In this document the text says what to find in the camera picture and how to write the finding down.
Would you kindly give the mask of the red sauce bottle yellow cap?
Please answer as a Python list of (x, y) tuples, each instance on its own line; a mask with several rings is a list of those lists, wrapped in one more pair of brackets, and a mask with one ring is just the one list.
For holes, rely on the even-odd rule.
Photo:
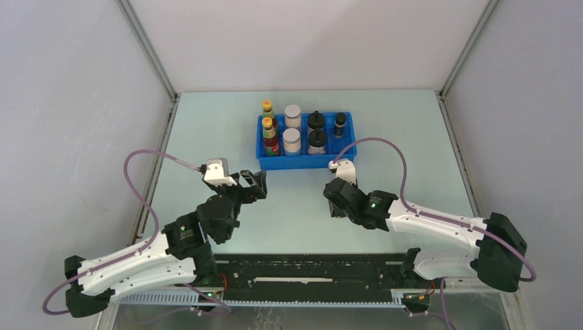
[(280, 147), (278, 143), (278, 134), (273, 119), (264, 117), (261, 120), (263, 145), (267, 156), (279, 156)]

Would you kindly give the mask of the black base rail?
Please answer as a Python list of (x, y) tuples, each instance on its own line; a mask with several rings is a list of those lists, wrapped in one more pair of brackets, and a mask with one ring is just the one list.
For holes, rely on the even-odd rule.
[(404, 292), (427, 296), (439, 289), (438, 279), (403, 276), (405, 254), (215, 254), (218, 270), (197, 279), (197, 289), (218, 289), (229, 299), (350, 298), (389, 301)]

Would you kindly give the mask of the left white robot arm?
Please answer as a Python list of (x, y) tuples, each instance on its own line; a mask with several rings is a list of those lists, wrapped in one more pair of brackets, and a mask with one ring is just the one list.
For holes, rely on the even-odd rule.
[(70, 287), (66, 307), (74, 318), (100, 313), (114, 301), (167, 285), (209, 286), (219, 273), (212, 244), (232, 238), (241, 225), (241, 206), (267, 196), (267, 173), (227, 174), (222, 165), (205, 165), (203, 182), (214, 195), (195, 211), (178, 217), (149, 238), (95, 259), (65, 260)]

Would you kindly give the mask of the black lid jar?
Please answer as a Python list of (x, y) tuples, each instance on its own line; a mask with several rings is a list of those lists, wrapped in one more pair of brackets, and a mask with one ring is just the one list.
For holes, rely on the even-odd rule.
[(311, 133), (316, 129), (323, 129), (325, 127), (325, 116), (319, 112), (314, 111), (307, 116), (307, 132)]
[(322, 129), (314, 129), (308, 135), (308, 154), (322, 155), (325, 154), (327, 143), (327, 134)]

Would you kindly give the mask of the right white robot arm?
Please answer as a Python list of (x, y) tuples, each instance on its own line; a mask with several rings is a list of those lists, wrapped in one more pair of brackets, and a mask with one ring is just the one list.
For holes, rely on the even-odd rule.
[(346, 217), (367, 230), (405, 232), (452, 244), (454, 251), (432, 252), (420, 247), (408, 249), (399, 276), (408, 287), (425, 280), (477, 277), (482, 283), (503, 292), (516, 292), (521, 281), (527, 243), (513, 223), (503, 214), (489, 218), (448, 222), (450, 215), (436, 219), (430, 210), (408, 209), (393, 193), (374, 190), (369, 194), (340, 178), (325, 185), (324, 197), (335, 217)]

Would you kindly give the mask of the red sauce bottle green label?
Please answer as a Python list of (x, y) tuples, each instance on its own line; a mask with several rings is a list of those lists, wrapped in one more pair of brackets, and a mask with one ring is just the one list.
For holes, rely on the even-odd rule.
[(272, 124), (275, 127), (277, 125), (276, 115), (273, 110), (272, 101), (271, 100), (264, 100), (262, 102), (263, 108), (263, 118), (270, 118), (272, 120)]

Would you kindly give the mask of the small dark bottle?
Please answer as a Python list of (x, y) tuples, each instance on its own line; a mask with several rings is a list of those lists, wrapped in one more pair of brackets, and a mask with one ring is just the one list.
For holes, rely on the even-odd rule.
[(344, 133), (344, 128), (347, 122), (347, 115), (343, 112), (338, 112), (335, 115), (334, 119), (334, 129), (333, 129), (333, 136), (335, 138), (341, 138)]

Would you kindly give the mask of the silver lid jar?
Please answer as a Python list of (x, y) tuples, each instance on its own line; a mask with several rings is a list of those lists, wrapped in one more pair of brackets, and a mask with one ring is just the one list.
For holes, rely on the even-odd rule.
[(296, 128), (288, 128), (282, 134), (284, 154), (295, 156), (301, 154), (301, 134)]
[(301, 129), (302, 113), (301, 109), (296, 104), (291, 104), (284, 109), (285, 126), (293, 129)]

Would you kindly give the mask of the blue plastic bin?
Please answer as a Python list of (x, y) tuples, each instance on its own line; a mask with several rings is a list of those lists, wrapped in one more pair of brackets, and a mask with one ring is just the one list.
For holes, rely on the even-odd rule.
[(302, 125), (300, 129), (301, 145), (300, 153), (297, 155), (286, 155), (283, 149), (282, 135), (278, 136), (280, 155), (269, 156), (266, 153), (263, 143), (263, 126), (262, 117), (258, 116), (256, 119), (256, 158), (262, 170), (289, 170), (289, 169), (308, 169), (308, 168), (326, 168), (330, 161), (334, 160), (336, 156), (347, 145), (355, 141), (355, 131), (353, 127), (353, 118), (351, 113), (345, 111), (346, 122), (341, 137), (334, 136), (334, 129), (336, 127), (337, 112), (324, 112), (324, 131), (327, 135), (327, 141), (324, 146), (324, 153), (319, 155), (308, 154), (308, 139), (307, 139), (307, 119), (309, 114), (303, 113), (301, 115)]

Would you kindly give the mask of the black lid jar front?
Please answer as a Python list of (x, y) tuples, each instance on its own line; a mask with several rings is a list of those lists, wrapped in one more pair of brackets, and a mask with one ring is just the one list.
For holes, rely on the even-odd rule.
[(308, 154), (322, 155), (325, 154), (327, 143), (327, 134), (322, 129), (314, 129), (308, 135)]

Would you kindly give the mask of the silver lid jar front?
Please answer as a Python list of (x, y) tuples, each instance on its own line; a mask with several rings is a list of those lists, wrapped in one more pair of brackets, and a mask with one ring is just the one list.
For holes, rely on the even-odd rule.
[(301, 134), (296, 128), (288, 128), (282, 134), (284, 154), (295, 156), (301, 154)]

